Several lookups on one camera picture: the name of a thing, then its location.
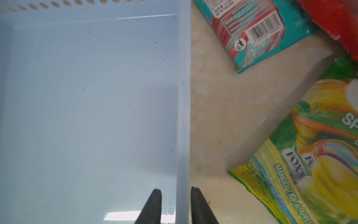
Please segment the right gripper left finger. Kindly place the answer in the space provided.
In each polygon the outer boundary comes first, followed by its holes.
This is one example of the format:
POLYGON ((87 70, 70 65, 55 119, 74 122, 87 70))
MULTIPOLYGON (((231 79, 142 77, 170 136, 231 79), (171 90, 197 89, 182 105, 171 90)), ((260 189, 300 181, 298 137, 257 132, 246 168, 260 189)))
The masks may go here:
POLYGON ((134 224, 161 224, 162 193, 154 189, 134 224))

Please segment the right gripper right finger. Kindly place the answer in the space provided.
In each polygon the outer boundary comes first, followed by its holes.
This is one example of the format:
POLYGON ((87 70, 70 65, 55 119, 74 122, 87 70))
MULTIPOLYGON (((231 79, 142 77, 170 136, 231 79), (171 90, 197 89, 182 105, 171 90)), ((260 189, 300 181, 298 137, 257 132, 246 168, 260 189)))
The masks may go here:
POLYGON ((191 188, 192 224, 219 224, 201 190, 191 188))

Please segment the green yellow Fox's candy bag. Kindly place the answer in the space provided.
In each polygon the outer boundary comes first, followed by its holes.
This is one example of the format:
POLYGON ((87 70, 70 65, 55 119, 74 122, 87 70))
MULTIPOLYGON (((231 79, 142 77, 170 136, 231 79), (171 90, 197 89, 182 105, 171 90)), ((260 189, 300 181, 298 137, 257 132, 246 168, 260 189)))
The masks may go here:
POLYGON ((229 175, 281 224, 357 223, 357 65, 337 58, 229 175))

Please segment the light blue plastic basket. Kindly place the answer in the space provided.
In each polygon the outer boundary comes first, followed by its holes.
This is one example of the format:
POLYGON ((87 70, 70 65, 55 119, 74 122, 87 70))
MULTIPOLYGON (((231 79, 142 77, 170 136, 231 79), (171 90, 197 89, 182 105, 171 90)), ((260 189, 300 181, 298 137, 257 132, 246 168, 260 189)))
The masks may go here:
POLYGON ((188 223, 190 9, 1 1, 1 223, 188 223))

